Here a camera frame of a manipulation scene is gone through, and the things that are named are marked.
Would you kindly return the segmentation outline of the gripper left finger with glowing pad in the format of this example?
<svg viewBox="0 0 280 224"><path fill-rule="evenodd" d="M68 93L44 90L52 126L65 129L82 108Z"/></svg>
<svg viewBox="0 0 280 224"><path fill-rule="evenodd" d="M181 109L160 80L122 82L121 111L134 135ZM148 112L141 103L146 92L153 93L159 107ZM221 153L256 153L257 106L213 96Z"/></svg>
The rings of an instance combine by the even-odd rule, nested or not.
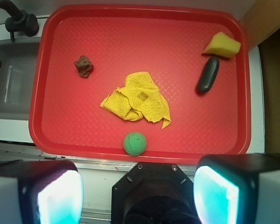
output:
<svg viewBox="0 0 280 224"><path fill-rule="evenodd" d="M0 224L78 224L83 199L69 160L0 160Z"/></svg>

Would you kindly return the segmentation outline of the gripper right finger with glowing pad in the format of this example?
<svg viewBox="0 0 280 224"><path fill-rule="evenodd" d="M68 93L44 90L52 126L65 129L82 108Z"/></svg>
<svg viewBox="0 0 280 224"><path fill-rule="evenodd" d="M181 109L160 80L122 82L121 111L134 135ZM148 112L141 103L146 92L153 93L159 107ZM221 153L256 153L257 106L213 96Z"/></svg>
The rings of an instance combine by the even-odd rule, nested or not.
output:
<svg viewBox="0 0 280 224"><path fill-rule="evenodd" d="M203 224L280 224L280 154L204 156L193 195Z"/></svg>

